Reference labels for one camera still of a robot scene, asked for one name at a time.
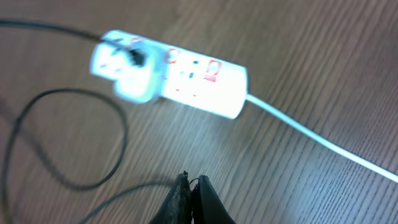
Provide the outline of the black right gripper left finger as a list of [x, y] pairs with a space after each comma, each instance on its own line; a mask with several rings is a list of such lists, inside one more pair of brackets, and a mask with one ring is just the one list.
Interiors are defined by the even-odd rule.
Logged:
[[179, 174], [150, 224], [189, 224], [192, 222], [192, 192], [188, 172]]

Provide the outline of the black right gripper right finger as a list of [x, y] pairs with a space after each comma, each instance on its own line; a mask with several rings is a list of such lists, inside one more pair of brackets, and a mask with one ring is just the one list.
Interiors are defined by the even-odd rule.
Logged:
[[194, 224], [235, 224], [211, 185], [209, 178], [201, 175], [192, 190], [192, 217]]

